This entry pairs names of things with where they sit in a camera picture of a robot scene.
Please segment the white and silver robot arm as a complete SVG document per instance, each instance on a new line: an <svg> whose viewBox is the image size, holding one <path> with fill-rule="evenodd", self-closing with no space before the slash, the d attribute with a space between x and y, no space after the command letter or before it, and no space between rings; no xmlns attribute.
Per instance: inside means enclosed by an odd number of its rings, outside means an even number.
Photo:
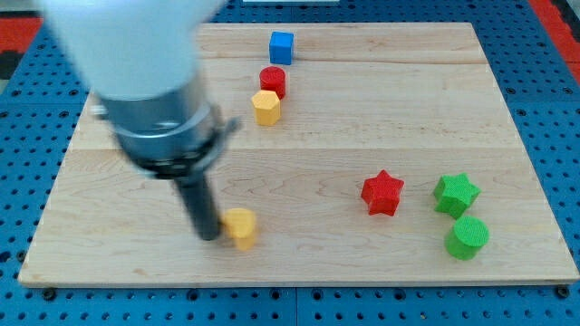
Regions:
<svg viewBox="0 0 580 326"><path fill-rule="evenodd" d="M98 97L127 157L199 178L235 127L208 99L195 31L222 0L43 0L43 17Z"/></svg>

